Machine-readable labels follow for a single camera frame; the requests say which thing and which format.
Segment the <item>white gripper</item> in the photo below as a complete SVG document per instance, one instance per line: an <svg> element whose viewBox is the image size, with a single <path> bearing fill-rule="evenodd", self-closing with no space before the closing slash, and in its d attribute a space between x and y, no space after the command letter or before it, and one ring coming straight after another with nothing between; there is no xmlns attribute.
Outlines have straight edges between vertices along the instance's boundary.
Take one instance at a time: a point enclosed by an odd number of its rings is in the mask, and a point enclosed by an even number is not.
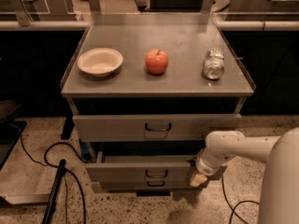
<svg viewBox="0 0 299 224"><path fill-rule="evenodd" d="M192 187L199 187L207 181L207 176L216 174L221 167L221 157L216 156L207 148L201 149L195 158L195 166L197 171L194 171L190 185Z"/></svg>

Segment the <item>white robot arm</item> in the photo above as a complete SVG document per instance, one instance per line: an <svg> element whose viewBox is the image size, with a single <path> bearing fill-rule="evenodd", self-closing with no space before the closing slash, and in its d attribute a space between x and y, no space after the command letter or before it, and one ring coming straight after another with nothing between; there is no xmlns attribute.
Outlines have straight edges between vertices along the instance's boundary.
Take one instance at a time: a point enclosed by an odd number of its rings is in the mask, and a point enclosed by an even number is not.
<svg viewBox="0 0 299 224"><path fill-rule="evenodd" d="M194 159L191 186L200 186L236 156L263 162L258 224L299 224L299 128L263 137L215 131L205 144Z"/></svg>

